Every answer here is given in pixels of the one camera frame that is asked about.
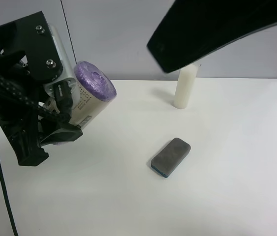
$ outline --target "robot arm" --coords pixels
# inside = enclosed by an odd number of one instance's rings
[[[27,63],[21,61],[25,56]],[[38,104],[49,97],[59,114]],[[37,166],[49,157],[43,145],[82,135],[69,124],[79,99],[62,42],[42,12],[0,26],[0,126],[19,165]]]

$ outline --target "black curved object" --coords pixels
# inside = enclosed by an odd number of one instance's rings
[[[169,73],[274,25],[274,0],[176,0],[147,47]]]

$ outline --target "white cylinder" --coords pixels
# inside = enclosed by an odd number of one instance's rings
[[[198,66],[195,64],[190,64],[180,69],[173,101],[173,105],[176,108],[185,109],[187,107],[197,70]]]

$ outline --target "white wall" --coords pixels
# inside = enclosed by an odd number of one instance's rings
[[[146,49],[173,2],[63,0],[77,60],[98,65],[112,79],[175,79],[177,73],[164,75]],[[199,77],[276,78],[277,27],[241,39],[201,62]]]

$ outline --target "bolt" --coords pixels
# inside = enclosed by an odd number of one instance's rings
[[[51,59],[48,59],[48,60],[46,61],[46,64],[47,64],[47,67],[48,67],[49,69],[53,69],[53,68],[55,68],[55,66],[56,66],[56,63],[55,63],[53,60],[51,60]]]
[[[36,26],[37,34],[43,34],[45,32],[45,29],[42,28],[42,26]]]

